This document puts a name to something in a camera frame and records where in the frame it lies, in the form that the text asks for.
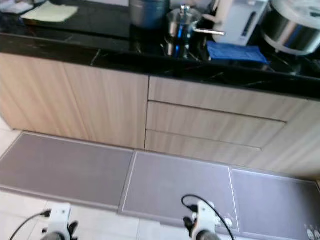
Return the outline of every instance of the drawer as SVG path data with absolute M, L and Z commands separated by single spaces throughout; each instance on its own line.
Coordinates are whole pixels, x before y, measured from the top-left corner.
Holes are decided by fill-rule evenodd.
M 259 148 L 152 130 L 146 131 L 145 149 L 244 167 L 261 153 Z
M 150 77 L 149 100 L 289 121 L 305 99 L 209 84 Z
M 282 121 L 150 101 L 146 128 L 262 148 L 284 125 Z

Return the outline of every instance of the blue cloth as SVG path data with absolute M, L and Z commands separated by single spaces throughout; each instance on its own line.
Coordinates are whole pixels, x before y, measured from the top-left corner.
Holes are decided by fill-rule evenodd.
M 233 44 L 207 42 L 207 49 L 212 59 L 243 60 L 268 64 L 258 46 L 237 46 Z

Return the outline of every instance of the black granite countertop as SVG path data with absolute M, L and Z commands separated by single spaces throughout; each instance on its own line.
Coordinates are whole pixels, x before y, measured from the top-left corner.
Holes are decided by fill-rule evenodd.
M 188 46 L 175 45 L 166 29 L 145 31 L 130 25 L 128 7 L 51 2 L 79 9 L 63 23 L 2 13 L 0 52 L 320 100 L 320 50 L 300 57 L 276 53 L 257 28 L 250 44 L 258 45 L 270 64 L 210 61 L 206 48 L 210 36 L 195 35 Z

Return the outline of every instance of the metal pot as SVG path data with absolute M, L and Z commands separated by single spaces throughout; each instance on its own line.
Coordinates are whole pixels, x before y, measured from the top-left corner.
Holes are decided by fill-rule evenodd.
M 203 15 L 199 11 L 190 8 L 189 5 L 182 5 L 180 9 L 174 9 L 167 14 L 168 34 L 172 38 L 183 41 L 188 41 L 194 32 L 221 36 L 225 35 L 225 33 L 221 31 L 197 28 L 197 24 L 202 17 Z
M 129 0 L 131 23 L 138 28 L 160 29 L 169 12 L 170 0 Z
M 262 36 L 276 50 L 308 55 L 320 46 L 320 6 L 317 1 L 271 0 Z

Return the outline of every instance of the black cable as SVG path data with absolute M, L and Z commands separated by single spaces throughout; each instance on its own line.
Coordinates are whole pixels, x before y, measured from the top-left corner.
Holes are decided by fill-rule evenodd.
M 38 216 L 44 216 L 46 218 L 48 218 L 50 216 L 50 213 L 51 213 L 51 210 L 46 210 L 46 211 L 43 211 L 41 213 L 37 213 L 31 217 L 29 217 L 28 219 L 26 219 L 23 223 L 20 224 L 20 226 L 14 231 L 14 233 L 12 234 L 12 236 L 10 237 L 10 240 L 13 240 L 14 237 L 16 236 L 16 234 L 19 232 L 19 230 L 27 223 L 29 222 L 30 220 L 34 219 L 35 217 L 38 217 Z
M 181 203 L 182 203 L 183 206 L 185 206 L 185 207 L 188 208 L 188 209 L 190 209 L 191 206 L 188 206 L 188 205 L 185 204 L 185 201 L 184 201 L 185 198 L 196 198 L 196 199 L 199 199 L 199 200 L 205 202 L 205 203 L 215 212 L 215 214 L 221 219 L 223 225 L 224 225 L 224 226 L 226 227 L 226 229 L 228 230 L 228 233 L 229 233 L 231 239 L 232 239 L 232 240 L 235 240 L 234 235 L 232 234 L 230 228 L 229 228 L 228 225 L 226 224 L 226 222 L 225 222 L 225 220 L 223 219 L 223 217 L 219 214 L 219 212 L 218 212 L 213 206 L 211 206 L 211 204 L 210 204 L 207 200 L 203 199 L 202 197 L 200 197 L 200 196 L 198 196 L 198 195 L 194 195 L 194 194 L 184 195 L 184 196 L 181 198 Z

